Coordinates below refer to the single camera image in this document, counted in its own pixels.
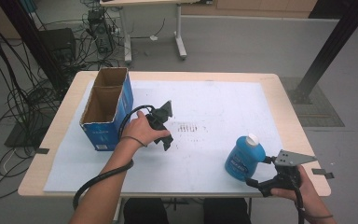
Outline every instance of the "open cardboard box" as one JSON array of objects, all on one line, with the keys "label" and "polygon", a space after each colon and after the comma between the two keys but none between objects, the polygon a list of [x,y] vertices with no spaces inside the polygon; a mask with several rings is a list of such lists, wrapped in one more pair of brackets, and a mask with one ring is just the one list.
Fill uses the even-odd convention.
[{"label": "open cardboard box", "polygon": [[132,110],[127,68],[103,68],[95,78],[80,126],[96,150],[114,150],[122,120]]}]

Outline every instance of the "concrete floor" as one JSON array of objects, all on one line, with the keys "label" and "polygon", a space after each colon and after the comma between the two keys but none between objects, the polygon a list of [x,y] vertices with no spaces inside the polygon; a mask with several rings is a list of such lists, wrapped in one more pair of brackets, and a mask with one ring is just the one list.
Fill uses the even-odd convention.
[{"label": "concrete floor", "polygon": [[[71,13],[51,12],[56,1],[40,1],[38,12],[44,22],[81,18],[85,7]],[[274,73],[280,77],[303,77],[337,21],[278,20],[226,17],[183,17],[183,40],[187,59],[177,56],[172,33],[174,21],[167,20],[159,41],[133,39],[133,63],[137,71]],[[23,55],[22,47],[16,50]],[[16,67],[14,57],[9,59]],[[31,59],[33,69],[37,66]],[[27,77],[16,73],[27,88]],[[305,128],[321,166],[333,172],[329,180],[332,195],[324,201],[338,223],[358,222],[358,28],[319,81],[327,99],[345,127]],[[8,110],[7,86],[0,74],[0,117]],[[0,124],[0,159],[8,148],[3,145],[14,119]],[[20,168],[24,169],[30,161]],[[3,180],[0,195],[16,189],[22,175]],[[64,223],[73,213],[71,198],[26,198],[17,193],[0,199],[0,223]],[[172,224],[202,223],[198,200],[167,211]],[[296,209],[284,199],[254,199],[253,223],[296,223]]]}]

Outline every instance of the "tape strip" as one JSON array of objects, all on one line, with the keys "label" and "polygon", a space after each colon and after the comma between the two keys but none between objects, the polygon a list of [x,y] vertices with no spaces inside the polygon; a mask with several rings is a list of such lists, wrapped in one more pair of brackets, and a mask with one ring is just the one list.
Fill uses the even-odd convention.
[{"label": "tape strip", "polygon": [[49,151],[50,149],[48,149],[48,148],[42,148],[42,147],[40,147],[40,148],[38,148],[37,150],[36,150],[36,153],[37,154],[48,154],[48,151]]},{"label": "tape strip", "polygon": [[334,178],[334,175],[333,173],[327,173],[325,171],[325,169],[315,169],[315,168],[312,168],[312,172],[315,174],[315,175],[324,175],[324,177],[326,179],[332,179]]}]

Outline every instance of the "desk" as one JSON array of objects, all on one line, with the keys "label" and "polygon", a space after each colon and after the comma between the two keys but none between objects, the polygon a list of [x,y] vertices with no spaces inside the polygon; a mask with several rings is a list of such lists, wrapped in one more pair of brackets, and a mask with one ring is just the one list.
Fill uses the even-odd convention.
[{"label": "desk", "polygon": [[[73,196],[74,193],[45,192],[52,163],[57,149],[65,136],[76,108],[79,105],[85,89],[97,75],[97,72],[80,72],[76,75],[70,89],[62,101],[56,117],[40,147],[48,148],[48,154],[36,154],[34,160],[19,187],[22,196]],[[314,155],[294,109],[287,98],[286,92],[276,75],[272,74],[241,74],[241,73],[188,73],[188,72],[132,72],[131,80],[170,80],[170,81],[227,81],[227,82],[256,82],[260,83],[267,98],[270,113],[275,120],[283,148],[286,150]],[[323,175],[313,175],[311,168],[320,168],[317,161],[304,165],[316,190],[321,196],[328,196],[331,189]],[[175,194],[173,197],[193,197],[192,194]],[[227,196],[212,194],[210,196]],[[260,197],[260,193],[244,192],[232,194],[232,197]]]},{"label": "desk", "polygon": [[109,2],[101,1],[102,7],[117,7],[119,9],[119,15],[121,20],[121,29],[124,35],[124,60],[126,63],[131,63],[131,38],[127,32],[127,23],[126,23],[126,14],[124,7],[129,6],[140,6],[140,5],[166,5],[166,4],[176,4],[176,32],[174,32],[176,45],[179,49],[179,55],[182,59],[185,59],[187,54],[185,50],[185,45],[182,40],[182,31],[181,31],[181,4],[183,3],[194,3],[199,0],[114,0]]}]

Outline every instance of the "hand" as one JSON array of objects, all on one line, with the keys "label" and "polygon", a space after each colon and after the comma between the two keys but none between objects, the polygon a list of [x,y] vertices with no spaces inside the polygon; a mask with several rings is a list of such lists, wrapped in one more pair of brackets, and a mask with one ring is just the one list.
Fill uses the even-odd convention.
[{"label": "hand", "polygon": [[137,119],[133,119],[130,124],[124,129],[122,136],[131,136],[145,145],[149,145],[156,139],[160,137],[166,137],[170,135],[170,131],[161,130],[157,131],[150,127],[149,122],[145,114],[142,111],[137,111]]},{"label": "hand", "polygon": [[[303,198],[303,204],[305,213],[309,217],[307,221],[310,223],[336,223],[333,218],[312,218],[312,217],[329,217],[331,216],[321,197],[319,197],[313,186],[310,178],[308,177],[304,167],[302,165],[297,166],[301,176],[301,195]],[[296,194],[293,190],[289,189],[272,189],[271,194],[281,198],[290,199],[296,202]]]}]

